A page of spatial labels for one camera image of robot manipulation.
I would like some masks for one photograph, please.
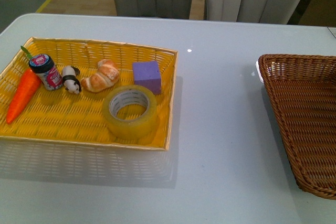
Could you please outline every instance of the croissant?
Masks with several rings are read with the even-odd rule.
[[[119,80],[117,65],[112,60],[101,60],[98,62],[97,72],[80,81],[82,87],[94,93],[113,86]]]

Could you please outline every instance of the purple foam block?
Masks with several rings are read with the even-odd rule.
[[[144,86],[153,92],[161,94],[161,75],[157,61],[133,63],[134,84]]]

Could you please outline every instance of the table surface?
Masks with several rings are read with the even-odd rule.
[[[27,14],[0,34],[0,69],[29,37],[179,51],[167,152],[0,142],[1,223],[335,223],[301,191],[256,61],[336,55],[326,27]]]

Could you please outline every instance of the orange carrot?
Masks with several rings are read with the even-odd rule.
[[[10,102],[6,122],[12,123],[25,109],[41,84],[40,78],[28,68],[20,79],[14,97]]]

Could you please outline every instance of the yellow woven basket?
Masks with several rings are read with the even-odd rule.
[[[5,120],[8,106],[22,73],[28,68],[28,60],[20,50],[0,74],[0,139],[168,150],[177,51],[121,42],[34,37],[24,47],[32,55],[50,55],[60,72],[67,65],[79,68],[78,79],[95,73],[99,60],[112,59],[118,65],[120,80],[100,93],[83,90],[79,95],[64,88],[47,91],[41,86],[23,113],[8,125]],[[113,88],[133,84],[133,62],[152,60],[158,62],[162,79],[162,93],[155,96],[159,127],[141,142],[119,139],[106,127],[101,112],[103,100]],[[140,112],[137,107],[130,107],[127,113],[135,118]]]

